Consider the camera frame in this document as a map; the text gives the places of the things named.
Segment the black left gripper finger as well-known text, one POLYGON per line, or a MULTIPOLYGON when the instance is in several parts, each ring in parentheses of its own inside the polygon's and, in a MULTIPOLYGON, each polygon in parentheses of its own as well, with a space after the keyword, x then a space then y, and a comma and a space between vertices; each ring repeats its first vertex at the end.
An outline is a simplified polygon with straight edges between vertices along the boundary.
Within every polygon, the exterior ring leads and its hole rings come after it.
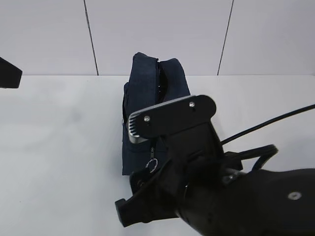
POLYGON ((0 87, 2 89, 18 89, 22 78, 22 70, 5 59, 0 59, 0 87))

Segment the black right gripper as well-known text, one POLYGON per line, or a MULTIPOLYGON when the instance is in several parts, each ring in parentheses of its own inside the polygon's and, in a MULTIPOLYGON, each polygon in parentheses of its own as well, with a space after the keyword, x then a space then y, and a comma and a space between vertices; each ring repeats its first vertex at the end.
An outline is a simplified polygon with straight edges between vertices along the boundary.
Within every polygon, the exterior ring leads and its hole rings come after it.
POLYGON ((166 159, 151 158, 130 175, 132 196, 115 203, 121 224, 181 218, 194 228, 234 225, 228 186, 242 171, 243 154, 224 152, 209 122, 168 127, 132 125, 130 133, 150 142, 162 141, 166 159))

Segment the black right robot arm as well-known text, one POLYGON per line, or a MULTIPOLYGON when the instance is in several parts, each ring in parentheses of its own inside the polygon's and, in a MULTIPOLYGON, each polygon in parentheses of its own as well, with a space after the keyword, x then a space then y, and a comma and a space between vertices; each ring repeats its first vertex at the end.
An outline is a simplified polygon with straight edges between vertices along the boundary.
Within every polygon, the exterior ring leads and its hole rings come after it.
POLYGON ((115 203, 124 227, 180 218, 203 236, 314 235, 314 169, 236 170, 233 162, 270 158, 276 147, 226 155, 209 123, 162 139, 167 162, 133 175, 132 197, 115 203))

